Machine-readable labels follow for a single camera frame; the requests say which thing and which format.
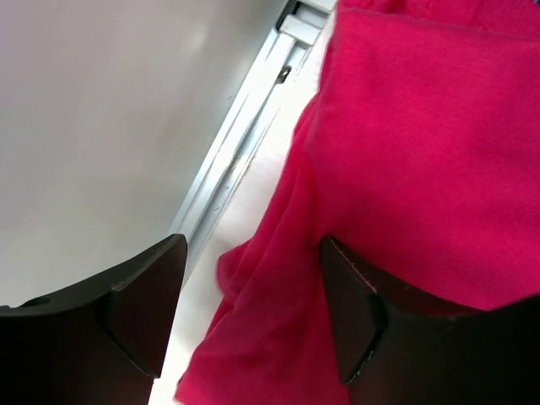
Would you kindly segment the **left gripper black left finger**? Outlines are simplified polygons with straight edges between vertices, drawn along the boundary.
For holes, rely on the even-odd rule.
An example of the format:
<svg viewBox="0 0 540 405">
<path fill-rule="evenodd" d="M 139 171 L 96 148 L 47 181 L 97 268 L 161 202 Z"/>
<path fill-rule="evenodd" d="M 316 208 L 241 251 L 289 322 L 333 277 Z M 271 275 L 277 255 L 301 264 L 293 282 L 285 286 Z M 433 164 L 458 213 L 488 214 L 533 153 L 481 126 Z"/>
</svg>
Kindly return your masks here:
<svg viewBox="0 0 540 405">
<path fill-rule="evenodd" d="M 135 257 L 1 309 L 4 404 L 145 404 L 165 362 L 187 256 L 171 235 Z"/>
</svg>

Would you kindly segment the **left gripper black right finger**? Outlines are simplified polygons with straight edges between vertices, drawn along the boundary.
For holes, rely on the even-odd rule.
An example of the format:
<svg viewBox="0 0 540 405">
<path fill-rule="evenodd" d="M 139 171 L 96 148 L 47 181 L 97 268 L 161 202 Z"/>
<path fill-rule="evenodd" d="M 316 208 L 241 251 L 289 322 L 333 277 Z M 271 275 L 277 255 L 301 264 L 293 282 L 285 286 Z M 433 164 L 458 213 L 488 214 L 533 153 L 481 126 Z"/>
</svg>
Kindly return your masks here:
<svg viewBox="0 0 540 405">
<path fill-rule="evenodd" d="M 459 305 L 329 237 L 320 264 L 338 375 L 351 403 L 538 403 L 537 296 L 495 310 Z"/>
</svg>

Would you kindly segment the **crimson red t-shirt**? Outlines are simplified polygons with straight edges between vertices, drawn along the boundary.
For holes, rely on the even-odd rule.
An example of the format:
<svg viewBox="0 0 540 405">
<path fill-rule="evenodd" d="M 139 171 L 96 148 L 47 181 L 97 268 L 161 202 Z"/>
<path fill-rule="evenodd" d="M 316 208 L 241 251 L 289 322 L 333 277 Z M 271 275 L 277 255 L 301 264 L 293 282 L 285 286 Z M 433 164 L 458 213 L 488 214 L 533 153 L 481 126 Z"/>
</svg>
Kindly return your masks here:
<svg viewBox="0 0 540 405">
<path fill-rule="evenodd" d="M 223 298 L 175 398 L 353 404 L 320 245 L 445 300 L 539 298 L 539 4 L 341 1 L 256 233 L 219 258 Z"/>
</svg>

